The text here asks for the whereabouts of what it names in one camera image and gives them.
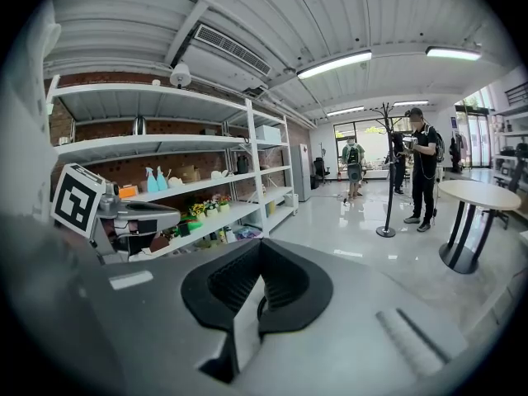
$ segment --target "potted plant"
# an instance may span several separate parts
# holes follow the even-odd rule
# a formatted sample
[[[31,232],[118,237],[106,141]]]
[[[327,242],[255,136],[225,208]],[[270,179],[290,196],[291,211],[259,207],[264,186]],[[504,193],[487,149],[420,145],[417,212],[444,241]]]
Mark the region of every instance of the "potted plant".
[[[191,215],[194,215],[199,221],[205,220],[205,204],[194,204],[190,209]]]
[[[216,200],[204,201],[204,205],[207,217],[215,217],[218,215],[218,202]]]
[[[231,201],[231,196],[222,195],[219,199],[219,210],[220,213],[227,213],[229,211],[229,202]]]

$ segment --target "white table top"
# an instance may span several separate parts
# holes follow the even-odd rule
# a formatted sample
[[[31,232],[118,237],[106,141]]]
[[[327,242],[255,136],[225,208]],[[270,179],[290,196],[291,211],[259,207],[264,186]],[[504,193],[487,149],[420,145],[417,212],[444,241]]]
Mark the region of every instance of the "white table top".
[[[508,189],[480,181],[443,181],[439,189],[457,200],[492,210],[515,210],[521,198]]]

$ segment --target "round table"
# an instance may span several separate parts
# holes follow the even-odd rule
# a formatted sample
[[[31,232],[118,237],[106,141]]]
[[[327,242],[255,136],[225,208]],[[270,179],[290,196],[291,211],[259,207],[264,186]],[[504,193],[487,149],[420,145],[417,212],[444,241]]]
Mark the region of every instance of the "round table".
[[[493,217],[497,210],[515,210],[521,206],[521,198],[508,189],[480,181],[443,181],[438,185],[438,188],[445,194],[453,196],[460,201],[455,226],[451,232],[449,242],[444,243],[440,247],[440,257],[451,270],[460,274],[473,273],[477,270],[479,256],[488,238]],[[460,240],[456,248],[453,248],[456,234],[459,231],[460,221],[462,220],[462,214],[464,213],[465,203],[469,204],[467,218],[462,229],[462,234],[460,235]],[[475,249],[475,252],[472,252],[464,245],[471,230],[471,222],[473,221],[477,205],[489,209],[489,216],[484,226],[483,235],[480,238],[480,242],[478,242],[477,249]]]

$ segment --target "black pants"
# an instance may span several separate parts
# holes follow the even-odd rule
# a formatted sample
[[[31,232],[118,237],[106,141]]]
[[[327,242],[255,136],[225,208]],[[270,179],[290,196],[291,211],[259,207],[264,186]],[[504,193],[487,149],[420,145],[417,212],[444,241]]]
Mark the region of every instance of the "black pants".
[[[405,162],[394,163],[394,189],[400,189],[405,176]]]
[[[414,202],[413,217],[420,217],[422,214],[422,195],[426,202],[426,214],[423,221],[429,223],[432,218],[432,212],[435,209],[435,199],[432,192],[435,188],[435,178],[426,179],[422,171],[412,171],[412,200]]]

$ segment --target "white ceiling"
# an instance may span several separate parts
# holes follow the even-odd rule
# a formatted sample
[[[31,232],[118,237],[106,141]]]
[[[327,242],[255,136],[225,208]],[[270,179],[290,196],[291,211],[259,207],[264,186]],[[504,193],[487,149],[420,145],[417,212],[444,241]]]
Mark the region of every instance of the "white ceiling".
[[[436,106],[502,76],[516,64],[507,38],[480,0],[54,0],[62,26],[45,73],[131,71],[170,74],[179,49],[191,73],[310,120],[377,101],[426,98]],[[268,76],[187,35],[205,23],[271,66]],[[433,59],[429,45],[474,49],[477,62]],[[370,49],[373,59],[301,82],[299,70]]]

